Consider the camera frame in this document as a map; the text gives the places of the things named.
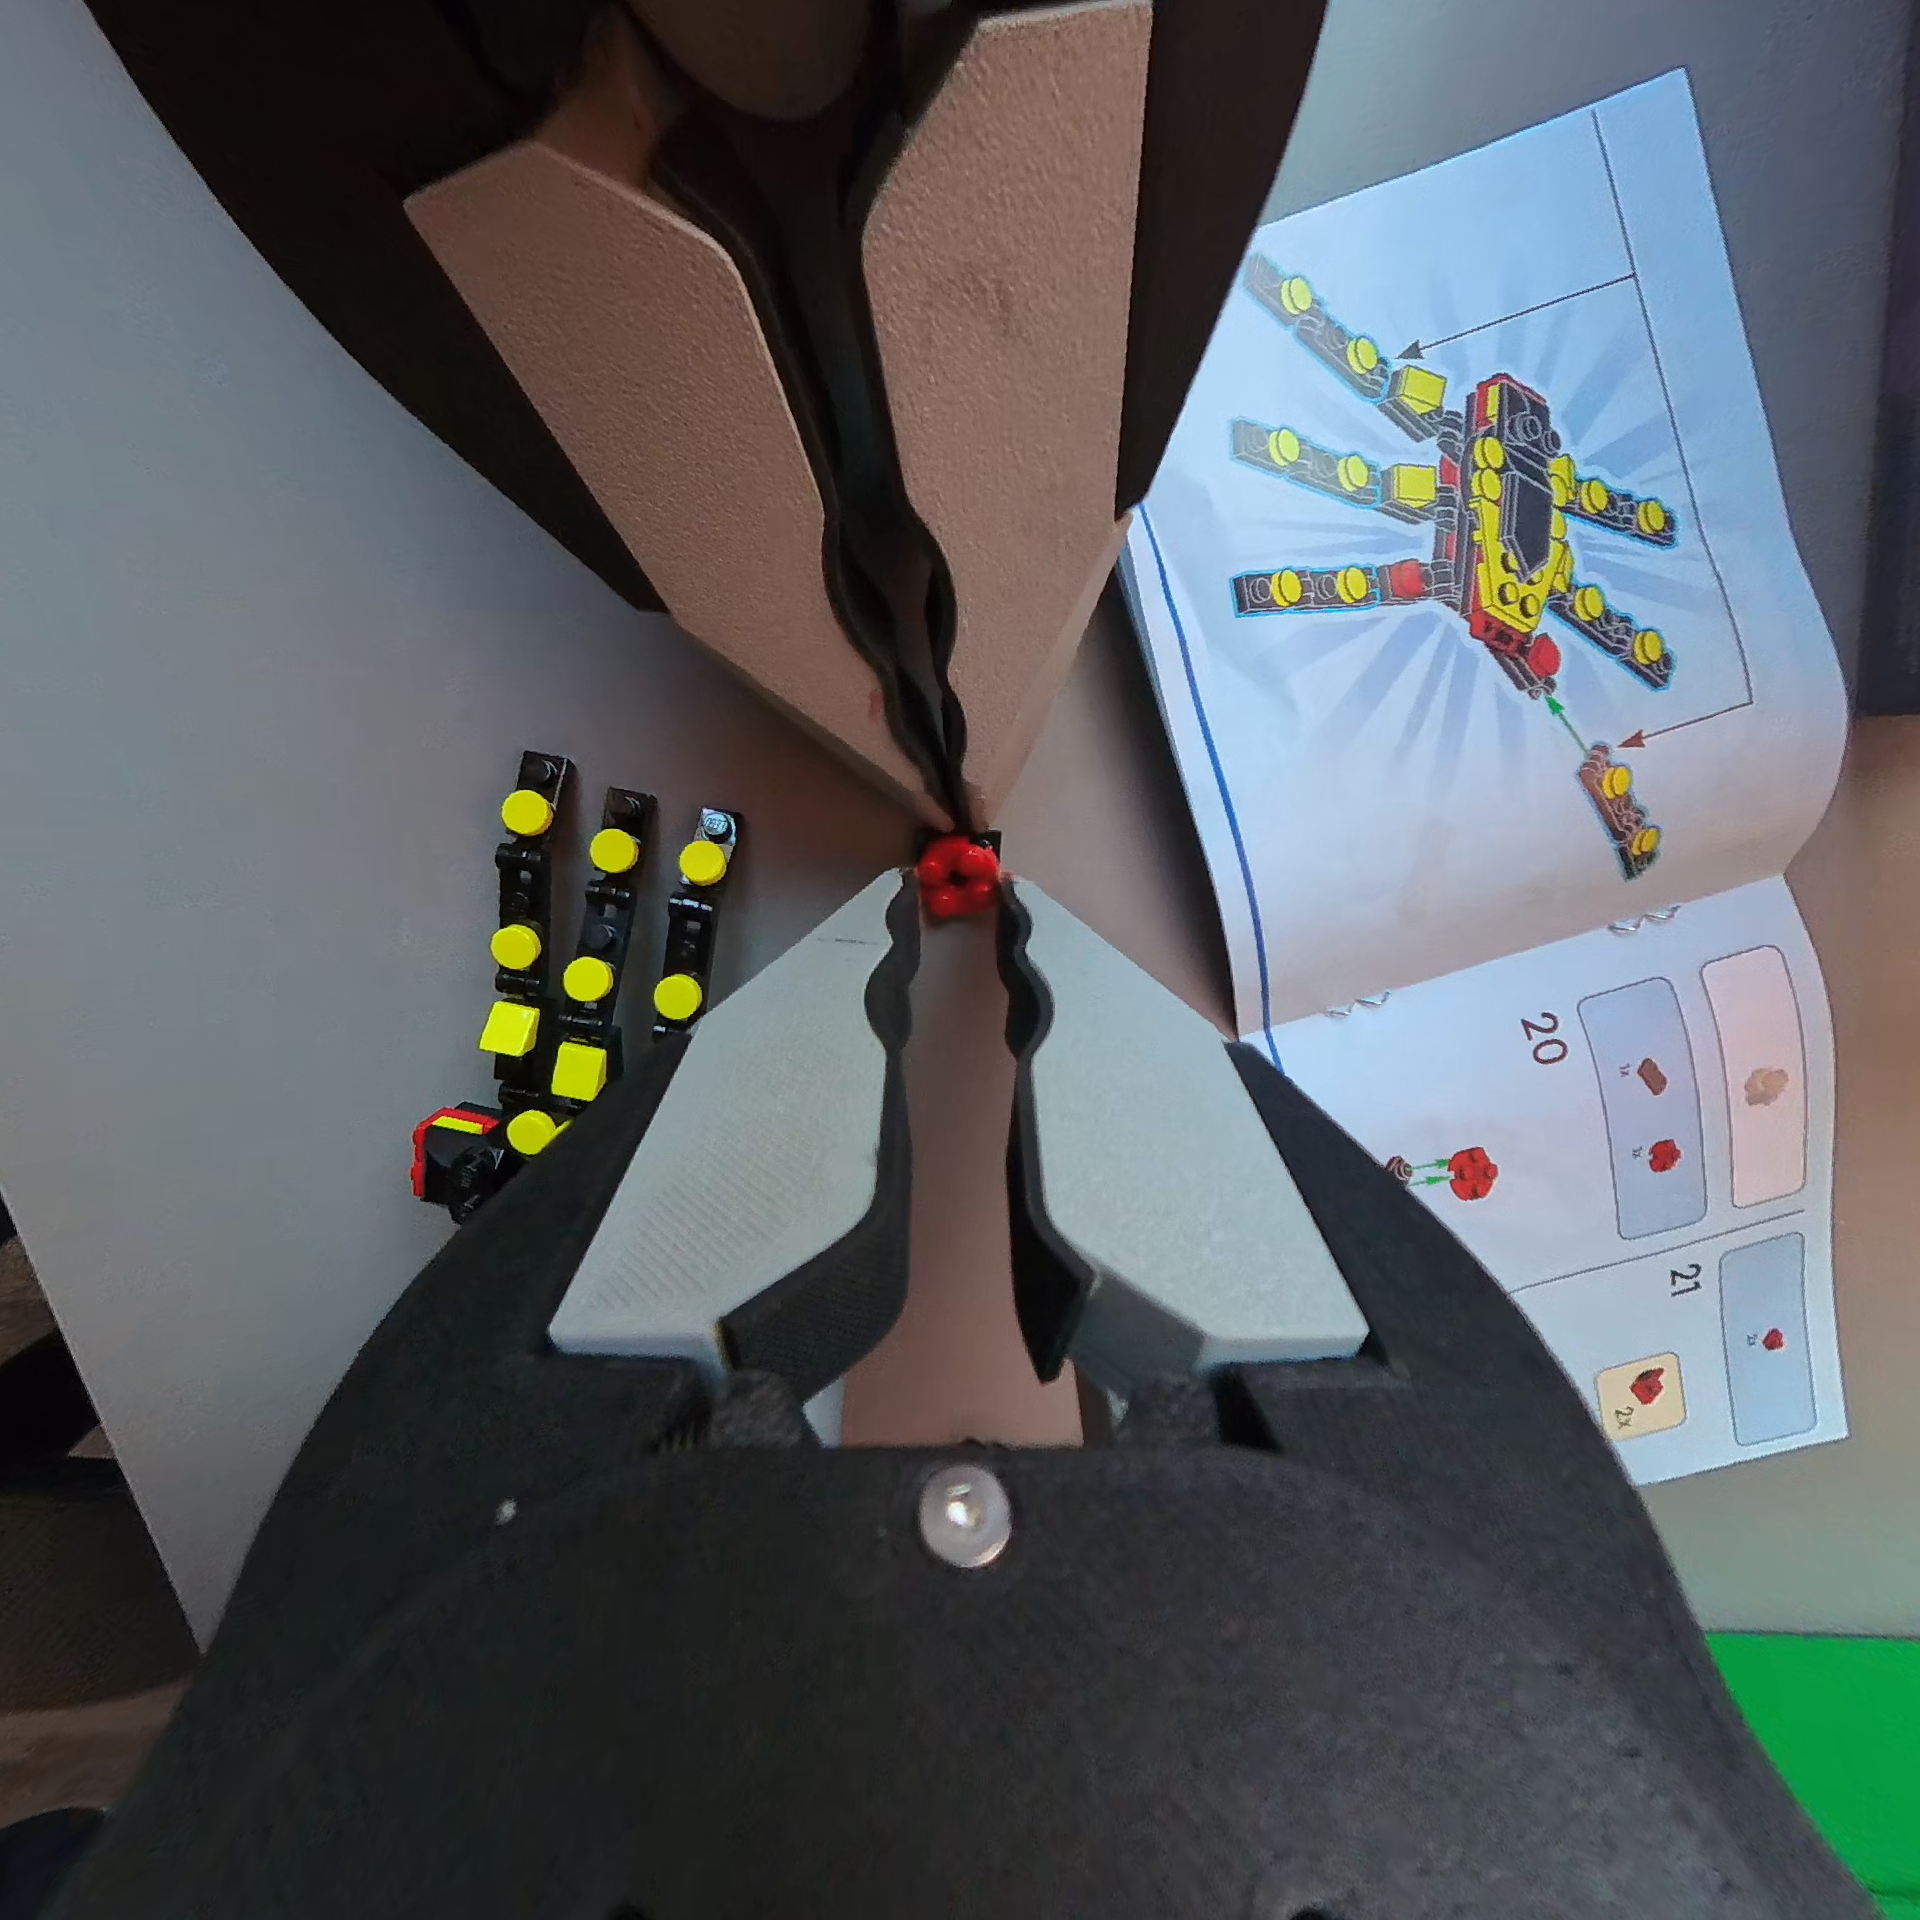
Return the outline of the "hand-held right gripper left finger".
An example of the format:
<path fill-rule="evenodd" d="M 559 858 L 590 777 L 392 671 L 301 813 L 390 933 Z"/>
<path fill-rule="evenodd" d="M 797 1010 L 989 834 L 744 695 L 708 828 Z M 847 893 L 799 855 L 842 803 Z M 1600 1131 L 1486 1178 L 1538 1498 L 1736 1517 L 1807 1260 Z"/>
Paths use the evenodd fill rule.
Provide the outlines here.
<path fill-rule="evenodd" d="M 838 1441 L 905 1301 L 918 958 L 918 884 L 884 869 L 562 1145 L 568 1388 L 684 1410 L 778 1388 L 797 1441 Z"/>

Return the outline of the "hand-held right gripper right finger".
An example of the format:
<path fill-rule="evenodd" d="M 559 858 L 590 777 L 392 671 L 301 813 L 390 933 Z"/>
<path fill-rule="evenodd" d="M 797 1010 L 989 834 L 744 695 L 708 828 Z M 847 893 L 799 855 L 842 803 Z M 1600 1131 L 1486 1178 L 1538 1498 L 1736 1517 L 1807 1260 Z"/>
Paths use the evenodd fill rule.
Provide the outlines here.
<path fill-rule="evenodd" d="M 1368 1329 L 1229 1044 L 1032 881 L 999 889 L 1016 1324 L 1090 1433 L 1157 1381 L 1346 1362 Z"/>

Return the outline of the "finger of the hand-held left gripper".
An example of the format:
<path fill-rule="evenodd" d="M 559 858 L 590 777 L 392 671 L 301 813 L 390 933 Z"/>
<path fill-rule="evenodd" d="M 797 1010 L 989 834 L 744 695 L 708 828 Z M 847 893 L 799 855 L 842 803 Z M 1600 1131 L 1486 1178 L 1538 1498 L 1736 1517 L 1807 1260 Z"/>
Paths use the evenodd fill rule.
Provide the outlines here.
<path fill-rule="evenodd" d="M 527 139 L 407 203 L 664 611 L 924 820 L 824 588 L 824 506 L 730 255 Z"/>
<path fill-rule="evenodd" d="M 989 826 L 1119 550 L 1148 3 L 981 18 L 868 213 L 905 491 L 954 597 L 948 689 Z"/>

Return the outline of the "red and black lego piece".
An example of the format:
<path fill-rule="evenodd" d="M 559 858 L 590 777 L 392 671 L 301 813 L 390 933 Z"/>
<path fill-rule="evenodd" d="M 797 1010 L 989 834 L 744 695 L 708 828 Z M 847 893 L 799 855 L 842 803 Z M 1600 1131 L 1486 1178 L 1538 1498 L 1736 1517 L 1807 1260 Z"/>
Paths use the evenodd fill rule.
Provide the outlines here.
<path fill-rule="evenodd" d="M 993 910 L 1000 897 L 996 837 L 941 833 L 916 861 L 918 899 L 929 922 L 945 924 Z"/>

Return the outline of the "black and yellow lego spider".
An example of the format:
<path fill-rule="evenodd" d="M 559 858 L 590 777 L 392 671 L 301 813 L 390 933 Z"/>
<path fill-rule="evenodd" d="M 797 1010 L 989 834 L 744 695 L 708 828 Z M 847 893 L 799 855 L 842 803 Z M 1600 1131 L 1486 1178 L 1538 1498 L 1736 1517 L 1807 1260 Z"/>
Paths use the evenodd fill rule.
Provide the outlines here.
<path fill-rule="evenodd" d="M 584 852 L 583 915 L 562 937 L 552 844 L 570 764 L 522 753 L 497 810 L 494 998 L 477 1039 L 495 1098 L 439 1106 L 414 1129 L 412 1191 L 466 1223 L 623 1073 L 618 994 L 658 803 L 613 783 Z"/>

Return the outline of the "lego instruction booklet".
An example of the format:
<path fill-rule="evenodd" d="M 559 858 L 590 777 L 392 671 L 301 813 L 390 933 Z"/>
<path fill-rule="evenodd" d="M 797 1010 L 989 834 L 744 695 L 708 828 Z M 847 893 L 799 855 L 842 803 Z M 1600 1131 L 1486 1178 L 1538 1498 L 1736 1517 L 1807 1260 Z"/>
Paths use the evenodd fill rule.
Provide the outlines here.
<path fill-rule="evenodd" d="M 1634 1478 L 1842 1441 L 1848 710 L 1687 73 L 1258 227 L 1119 574 L 1240 1038 Z"/>

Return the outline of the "green plastic bin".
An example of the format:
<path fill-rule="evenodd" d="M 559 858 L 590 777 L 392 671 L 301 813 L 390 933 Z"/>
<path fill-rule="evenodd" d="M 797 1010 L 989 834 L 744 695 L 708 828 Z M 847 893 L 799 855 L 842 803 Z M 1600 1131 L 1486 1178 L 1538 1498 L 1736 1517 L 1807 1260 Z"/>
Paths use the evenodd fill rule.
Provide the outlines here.
<path fill-rule="evenodd" d="M 1879 1909 L 1918 1915 L 1918 1641 L 1709 1633 L 1716 1668 Z"/>

